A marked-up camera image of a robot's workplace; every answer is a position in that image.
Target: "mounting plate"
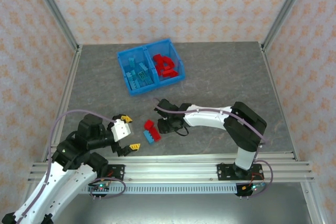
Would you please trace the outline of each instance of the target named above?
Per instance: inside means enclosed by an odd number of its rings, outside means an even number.
[[[217,176],[218,180],[251,180],[252,174],[254,174],[254,180],[263,180],[258,174],[264,175],[263,166],[260,164],[252,164],[250,170],[247,171],[247,175],[244,179],[239,178],[235,171],[233,170],[233,164],[224,164],[221,163],[217,165]]]
[[[107,175],[106,177],[109,177],[109,178],[117,178],[117,179],[120,179],[120,180],[124,180],[124,175],[125,175],[125,165],[108,165],[107,166]],[[96,182],[94,184],[89,184],[89,186],[96,186],[96,184],[99,184],[99,182]],[[100,188],[97,188],[97,189],[94,189],[92,191],[92,194],[93,195],[96,195],[96,196],[101,196],[101,197],[104,197],[106,196],[106,194],[95,194],[97,192],[109,192],[110,191],[110,186],[108,188],[104,188],[104,189],[100,189]]]

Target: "black cable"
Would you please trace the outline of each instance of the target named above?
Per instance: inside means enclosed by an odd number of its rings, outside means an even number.
[[[180,136],[188,136],[188,135],[189,135],[189,131],[188,131],[188,129],[187,129],[186,127],[184,127],[184,128],[185,128],[187,134],[183,135],[183,134],[181,134],[180,132],[175,131],[175,132],[177,133],[177,135],[180,135]]]
[[[75,134],[76,134],[77,131],[73,131],[71,132],[65,139],[68,140],[68,139],[71,139]]]

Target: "wallpaper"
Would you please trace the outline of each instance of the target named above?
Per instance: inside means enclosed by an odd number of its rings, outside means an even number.
[[[0,219],[22,200],[73,57],[43,0],[0,0]]]
[[[263,41],[285,0],[56,0],[80,44]]]
[[[297,0],[267,56],[300,158],[313,161],[335,220],[336,0]]]

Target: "purple cable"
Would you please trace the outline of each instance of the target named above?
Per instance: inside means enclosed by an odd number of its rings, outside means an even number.
[[[61,120],[63,118],[63,116],[67,115],[67,114],[70,114],[70,113],[75,113],[75,112],[84,112],[84,113],[89,113],[89,114],[92,114],[92,115],[95,115],[95,116],[98,116],[106,121],[109,121],[109,122],[112,122],[112,123],[115,123],[116,121],[115,120],[112,120],[112,119],[109,119],[103,115],[100,115],[96,112],[92,112],[92,111],[89,111],[89,110],[81,110],[81,109],[77,109],[77,110],[69,110],[65,113],[63,113],[62,115],[60,115],[56,121],[54,122],[53,126],[51,127],[51,130],[50,130],[50,134],[49,134],[49,137],[48,137],[48,168],[47,168],[47,173],[46,173],[46,178],[44,180],[44,183],[43,185],[41,186],[41,189],[40,191],[37,193],[36,197],[33,199],[33,201],[29,204],[29,206],[26,208],[26,210],[21,214],[21,217],[18,219],[17,221],[17,224],[19,224],[23,217],[26,216],[26,214],[28,213],[28,211],[32,208],[32,206],[35,204],[35,202],[38,200],[38,198],[41,196],[41,194],[43,193],[47,183],[48,183],[48,180],[49,180],[49,176],[50,176],[50,168],[51,168],[51,139],[53,137],[53,134],[54,134],[54,131],[55,131],[55,128],[56,128],[56,125],[57,123],[59,122],[59,120]]]
[[[122,180],[120,180],[120,179],[118,179],[118,178],[107,178],[107,177],[106,177],[106,178],[96,178],[96,179],[95,179],[94,181],[92,181],[91,183],[98,182],[98,181],[100,181],[100,180],[102,180],[102,179],[104,179],[104,180],[118,181],[118,182],[122,183],[122,185],[124,186],[124,189],[123,189],[123,191],[121,191],[121,192],[118,193],[118,194],[113,194],[113,195],[109,195],[109,196],[101,197],[101,199],[110,199],[110,198],[118,197],[118,196],[122,195],[122,194],[126,191],[126,184],[125,184],[125,182],[122,181]],[[91,190],[90,190],[90,196],[91,196],[93,199],[95,199],[94,195],[92,194],[93,189],[94,189],[94,187],[92,187]]]
[[[244,119],[240,118],[239,116],[235,115],[234,113],[218,110],[218,109],[198,109],[198,110],[187,110],[187,111],[170,111],[165,110],[159,106],[155,106],[158,110],[161,110],[163,112],[169,113],[169,114],[187,114],[187,113],[194,113],[194,112],[202,112],[202,111],[210,111],[210,112],[218,112],[222,114],[227,114],[232,116],[233,118],[237,119],[238,121],[241,121],[243,124],[245,124],[247,127],[249,127],[254,133],[256,133],[257,136],[259,136],[262,140],[264,140],[265,143],[268,142],[268,140],[261,135],[252,125],[250,125],[248,122],[246,122]]]
[[[244,197],[244,198],[255,198],[257,196],[260,196],[261,194],[266,192],[268,190],[268,188],[270,187],[270,185],[273,183],[274,175],[273,175],[273,169],[272,169],[271,165],[267,161],[262,160],[262,159],[257,159],[257,160],[254,161],[254,163],[265,163],[269,167],[269,171],[271,172],[271,179],[269,181],[269,184],[260,193],[254,194],[254,195],[251,195],[251,196],[248,196],[248,197]]]

